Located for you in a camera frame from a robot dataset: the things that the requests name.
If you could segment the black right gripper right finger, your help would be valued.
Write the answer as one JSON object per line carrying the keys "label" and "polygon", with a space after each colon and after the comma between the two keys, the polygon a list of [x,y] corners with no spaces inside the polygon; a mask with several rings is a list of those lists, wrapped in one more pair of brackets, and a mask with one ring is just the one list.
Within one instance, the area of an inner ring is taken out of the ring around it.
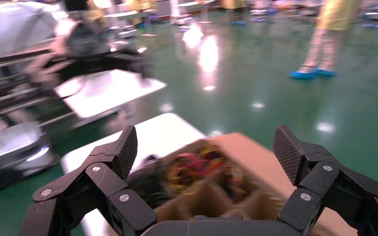
{"label": "black right gripper right finger", "polygon": [[307,236],[329,208],[360,236],[378,236],[378,181],[342,165],[325,147],[298,139],[280,125],[273,153],[295,190],[278,220]]}

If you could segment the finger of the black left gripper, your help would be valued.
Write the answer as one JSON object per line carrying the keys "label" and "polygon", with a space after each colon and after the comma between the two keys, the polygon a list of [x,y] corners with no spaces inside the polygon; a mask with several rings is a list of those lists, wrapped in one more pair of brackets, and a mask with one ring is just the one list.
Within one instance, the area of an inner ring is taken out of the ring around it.
{"label": "finger of the black left gripper", "polygon": [[66,57],[37,57],[27,65],[27,75],[33,84],[55,88],[61,83],[58,71],[66,66]]}
{"label": "finger of the black left gripper", "polygon": [[139,53],[135,49],[122,49],[111,52],[110,57],[113,59],[115,69],[139,73],[143,78],[152,77],[151,58],[145,52]]}

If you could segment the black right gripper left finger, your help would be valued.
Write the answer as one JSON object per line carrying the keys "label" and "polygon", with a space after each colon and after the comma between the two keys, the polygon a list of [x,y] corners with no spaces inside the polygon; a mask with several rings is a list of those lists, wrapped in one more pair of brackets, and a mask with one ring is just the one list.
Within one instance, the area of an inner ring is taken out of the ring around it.
{"label": "black right gripper left finger", "polygon": [[142,235],[157,215],[126,183],[137,147],[136,128],[127,126],[78,168],[36,190],[19,234],[68,236],[87,213],[98,210],[117,235]]}

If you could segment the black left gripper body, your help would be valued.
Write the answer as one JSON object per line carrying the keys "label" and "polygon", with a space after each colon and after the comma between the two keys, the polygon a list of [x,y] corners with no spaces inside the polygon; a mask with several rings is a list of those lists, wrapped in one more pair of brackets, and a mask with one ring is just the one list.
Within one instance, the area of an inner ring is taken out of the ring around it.
{"label": "black left gripper body", "polygon": [[110,54],[109,33],[98,21],[58,22],[58,55],[66,59],[87,59]]}

